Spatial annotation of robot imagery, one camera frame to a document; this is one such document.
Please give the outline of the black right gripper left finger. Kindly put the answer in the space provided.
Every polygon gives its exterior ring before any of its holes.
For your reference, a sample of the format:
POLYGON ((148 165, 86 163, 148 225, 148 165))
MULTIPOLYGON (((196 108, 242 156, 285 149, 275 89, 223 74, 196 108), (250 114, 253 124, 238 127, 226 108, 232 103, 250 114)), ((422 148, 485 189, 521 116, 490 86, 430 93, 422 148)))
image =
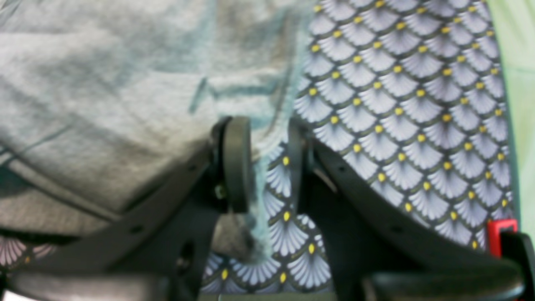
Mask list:
POLYGON ((138 207, 8 280, 10 301, 196 301, 221 213, 255 196, 250 121, 227 117, 138 207))

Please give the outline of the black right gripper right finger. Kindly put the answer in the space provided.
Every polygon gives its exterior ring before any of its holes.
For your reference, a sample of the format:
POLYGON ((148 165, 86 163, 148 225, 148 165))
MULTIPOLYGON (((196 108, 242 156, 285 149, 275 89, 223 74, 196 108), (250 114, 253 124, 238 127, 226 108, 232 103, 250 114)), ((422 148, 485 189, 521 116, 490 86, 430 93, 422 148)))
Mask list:
POLYGON ((513 301, 520 266, 472 251, 401 213, 339 154, 291 120, 288 152, 299 214, 319 228, 340 301, 513 301))

